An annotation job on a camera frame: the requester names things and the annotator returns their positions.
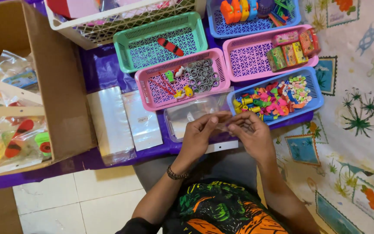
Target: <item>white plastic basket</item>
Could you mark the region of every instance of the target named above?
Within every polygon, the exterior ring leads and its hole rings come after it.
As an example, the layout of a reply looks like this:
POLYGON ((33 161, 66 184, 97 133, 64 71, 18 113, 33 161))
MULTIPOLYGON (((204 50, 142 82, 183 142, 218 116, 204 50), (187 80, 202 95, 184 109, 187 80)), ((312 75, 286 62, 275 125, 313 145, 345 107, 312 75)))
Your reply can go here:
POLYGON ((152 21, 197 11, 204 18, 204 0, 143 0, 79 19, 66 21, 47 7, 50 26, 85 50, 112 43, 119 31, 152 21))

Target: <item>purple plastic sheet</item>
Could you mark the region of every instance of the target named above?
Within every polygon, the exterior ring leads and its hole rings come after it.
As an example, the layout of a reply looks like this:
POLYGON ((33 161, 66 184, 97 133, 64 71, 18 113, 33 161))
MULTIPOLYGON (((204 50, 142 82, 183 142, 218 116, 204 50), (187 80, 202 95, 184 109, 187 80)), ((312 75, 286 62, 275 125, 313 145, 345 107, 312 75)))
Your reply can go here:
MULTIPOLYGON (((38 9, 42 14, 47 15, 44 3, 42 1, 27 0, 27 2, 33 4, 33 6, 36 9, 38 9)), ((207 16, 205 16, 205 18, 203 19, 203 26, 205 28, 209 48, 217 47, 221 49, 223 42, 225 40, 215 39, 211 36, 207 16)), ((136 86, 136 82, 133 79, 134 73, 123 73, 119 69, 118 57, 116 56, 116 51, 113 44, 104 45, 87 51, 80 49, 80 58, 82 62, 86 82, 86 89, 88 93, 94 93, 115 86, 120 86, 122 92, 124 93, 138 89, 136 86)), ((248 86, 252 83, 255 82, 232 83, 232 85, 235 86, 235 88, 241 88, 248 86)), ((138 151, 136 152, 137 157, 135 159, 114 165, 113 167, 133 165, 138 162, 150 160, 165 154, 179 153, 182 144, 174 143, 170 140, 167 127, 164 122, 162 110, 157 111, 157 117, 161 129, 161 135, 163 137, 163 144, 142 151, 138 151)), ((306 113, 292 120, 287 120, 278 123, 277 125, 272 125, 271 129, 293 125, 300 122, 308 122, 312 120, 312 118, 313 112, 306 113)), ((232 138, 227 133, 224 133, 218 136, 217 139, 212 140, 211 143, 229 141, 234 139, 236 138, 232 138)), ((98 149, 94 148, 90 151, 55 163, 46 168, 41 168, 30 172, 0 176, 0 189, 20 184, 40 182, 44 179, 59 176, 62 174, 68 174, 87 169, 95 170, 103 168, 106 168, 106 166, 102 161, 98 149)))

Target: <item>mint green basket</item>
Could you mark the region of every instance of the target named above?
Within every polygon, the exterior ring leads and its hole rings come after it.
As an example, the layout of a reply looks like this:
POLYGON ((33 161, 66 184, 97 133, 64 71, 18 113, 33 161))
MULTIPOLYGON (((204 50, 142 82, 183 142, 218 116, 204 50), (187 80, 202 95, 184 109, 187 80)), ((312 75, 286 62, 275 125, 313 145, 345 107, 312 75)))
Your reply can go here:
POLYGON ((158 44, 165 38, 184 51, 184 55, 207 50, 202 19, 197 12, 188 12, 160 19, 113 36, 119 66, 126 73, 166 62, 179 56, 158 44))

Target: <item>open cardboard box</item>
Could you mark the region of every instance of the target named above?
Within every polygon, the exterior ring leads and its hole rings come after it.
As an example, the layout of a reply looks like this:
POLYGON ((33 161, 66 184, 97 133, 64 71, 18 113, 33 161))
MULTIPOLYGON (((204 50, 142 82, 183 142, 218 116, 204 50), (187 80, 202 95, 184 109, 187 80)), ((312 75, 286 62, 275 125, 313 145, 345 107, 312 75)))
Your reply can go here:
POLYGON ((75 45, 33 7, 9 0, 0 2, 0 55, 3 50, 24 57, 33 52, 52 148, 52 160, 4 174, 43 168, 96 147, 75 45))

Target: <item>t-shirt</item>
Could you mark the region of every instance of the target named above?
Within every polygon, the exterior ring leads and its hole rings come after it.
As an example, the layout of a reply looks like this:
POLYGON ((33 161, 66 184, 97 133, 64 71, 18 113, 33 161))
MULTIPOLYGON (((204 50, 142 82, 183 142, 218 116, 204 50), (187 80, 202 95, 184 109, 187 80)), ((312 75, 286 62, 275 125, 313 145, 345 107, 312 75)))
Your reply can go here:
MULTIPOLYGON (((161 225, 131 219, 116 234, 156 234, 161 225)), ((253 190, 218 180, 181 189, 162 225, 163 234, 287 234, 253 190)))

